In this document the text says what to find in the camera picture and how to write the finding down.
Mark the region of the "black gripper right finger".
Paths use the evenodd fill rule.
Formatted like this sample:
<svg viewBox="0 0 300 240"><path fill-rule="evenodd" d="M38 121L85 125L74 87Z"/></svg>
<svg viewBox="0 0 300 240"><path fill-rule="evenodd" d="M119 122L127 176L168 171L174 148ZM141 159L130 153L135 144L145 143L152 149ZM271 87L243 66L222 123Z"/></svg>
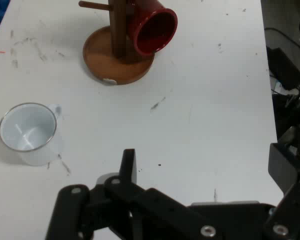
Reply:
<svg viewBox="0 0 300 240"><path fill-rule="evenodd" d="M263 225L268 240L300 240L300 159L279 143L269 148L268 173L283 198Z"/></svg>

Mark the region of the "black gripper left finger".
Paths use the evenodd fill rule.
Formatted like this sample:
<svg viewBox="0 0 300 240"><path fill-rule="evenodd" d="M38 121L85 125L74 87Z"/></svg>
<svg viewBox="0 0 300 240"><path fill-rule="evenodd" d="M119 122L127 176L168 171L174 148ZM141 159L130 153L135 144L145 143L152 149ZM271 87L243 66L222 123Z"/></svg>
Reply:
<svg viewBox="0 0 300 240"><path fill-rule="evenodd" d="M122 240L221 240L223 232L208 218L154 189L134 183L134 149L123 152L119 173L89 189L82 184L62 188L46 238L91 240L110 229Z"/></svg>

